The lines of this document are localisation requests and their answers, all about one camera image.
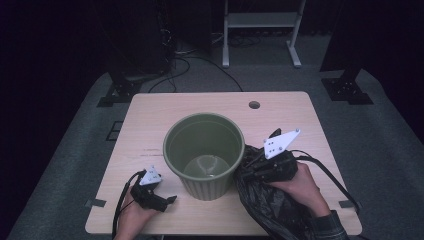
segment table grommet hole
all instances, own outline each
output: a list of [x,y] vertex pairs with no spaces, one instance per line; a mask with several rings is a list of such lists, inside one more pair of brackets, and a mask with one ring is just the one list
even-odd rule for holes
[[258,109],[258,108],[261,107],[261,104],[257,101],[251,101],[251,102],[249,102],[249,107],[251,109]]

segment wooden table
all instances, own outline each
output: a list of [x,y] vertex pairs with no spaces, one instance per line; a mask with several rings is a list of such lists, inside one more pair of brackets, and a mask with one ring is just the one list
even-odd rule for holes
[[[256,101],[258,109],[249,107]],[[198,112],[213,112],[233,120],[248,145],[261,147],[277,128],[301,134],[288,147],[306,151],[319,159],[344,185],[325,134],[304,92],[163,93],[134,96],[123,123],[96,198],[104,207],[93,206],[86,223],[89,233],[111,233],[114,210],[125,182],[137,171],[154,165],[163,181],[155,193],[167,198],[178,195],[165,213],[153,218],[144,234],[160,235],[266,235],[239,201],[231,187],[219,199],[200,201],[191,197],[171,172],[162,154],[166,133],[181,118]],[[361,233],[362,226],[353,208],[341,208],[347,200],[333,182],[313,163],[307,163],[331,209],[337,210],[349,235]]]

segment plastic bag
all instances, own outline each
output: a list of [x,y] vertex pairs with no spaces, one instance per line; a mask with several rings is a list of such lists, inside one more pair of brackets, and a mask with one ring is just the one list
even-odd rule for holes
[[308,209],[296,202],[284,191],[274,188],[258,179],[249,179],[253,159],[261,156],[263,149],[246,145],[242,163],[234,172],[234,181],[240,195],[240,201],[249,215],[273,239],[304,240],[313,239],[306,225],[310,218]]

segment sleeve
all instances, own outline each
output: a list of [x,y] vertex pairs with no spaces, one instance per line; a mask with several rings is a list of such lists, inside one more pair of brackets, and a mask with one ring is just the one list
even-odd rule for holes
[[309,226],[317,240],[348,240],[349,237],[335,210],[325,217],[309,219]]

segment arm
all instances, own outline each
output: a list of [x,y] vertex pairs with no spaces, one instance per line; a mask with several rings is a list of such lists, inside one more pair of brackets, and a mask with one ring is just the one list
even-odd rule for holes
[[143,209],[138,203],[134,202],[130,192],[131,188],[127,191],[122,204],[124,209],[119,215],[118,231],[114,240],[134,239],[146,223],[158,213],[158,211],[153,209]]
[[305,205],[311,212],[309,224],[316,239],[349,239],[340,223],[336,211],[330,211],[327,202],[317,187],[308,165],[297,163],[298,171],[292,180],[273,182],[271,186],[290,194],[294,200]]

